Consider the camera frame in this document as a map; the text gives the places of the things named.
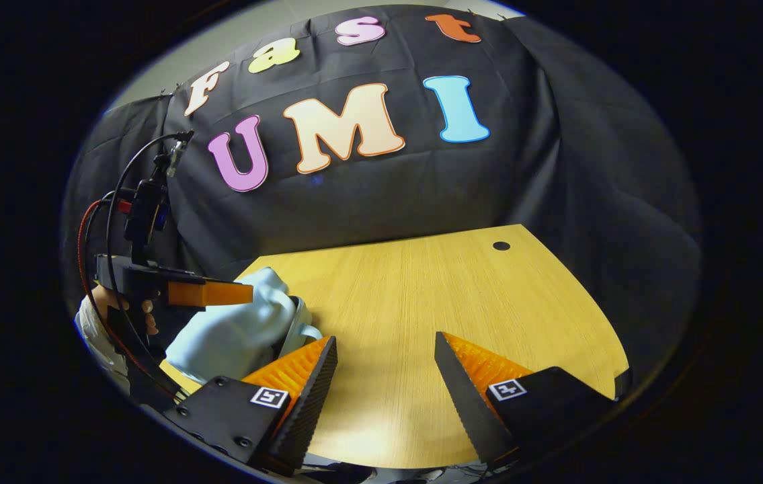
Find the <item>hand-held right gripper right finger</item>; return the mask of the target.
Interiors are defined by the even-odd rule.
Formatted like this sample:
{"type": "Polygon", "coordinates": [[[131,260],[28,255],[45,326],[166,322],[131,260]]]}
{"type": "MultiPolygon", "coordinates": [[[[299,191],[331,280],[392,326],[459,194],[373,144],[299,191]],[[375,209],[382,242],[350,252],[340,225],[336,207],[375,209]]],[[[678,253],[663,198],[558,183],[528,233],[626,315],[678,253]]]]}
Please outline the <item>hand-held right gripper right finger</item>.
{"type": "Polygon", "coordinates": [[[532,371],[445,331],[436,333],[434,361],[471,445],[489,468],[565,447],[620,401],[559,366],[532,371]]]}

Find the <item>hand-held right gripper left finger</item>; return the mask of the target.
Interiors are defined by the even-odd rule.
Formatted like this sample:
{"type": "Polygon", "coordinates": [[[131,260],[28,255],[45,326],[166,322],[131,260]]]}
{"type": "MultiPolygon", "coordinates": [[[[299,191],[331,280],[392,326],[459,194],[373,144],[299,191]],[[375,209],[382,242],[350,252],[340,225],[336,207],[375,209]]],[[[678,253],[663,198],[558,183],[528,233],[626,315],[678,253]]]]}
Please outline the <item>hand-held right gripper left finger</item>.
{"type": "Polygon", "coordinates": [[[243,465],[292,476],[304,463],[337,363],[335,337],[323,337],[242,380],[212,378],[164,417],[243,465]]]}

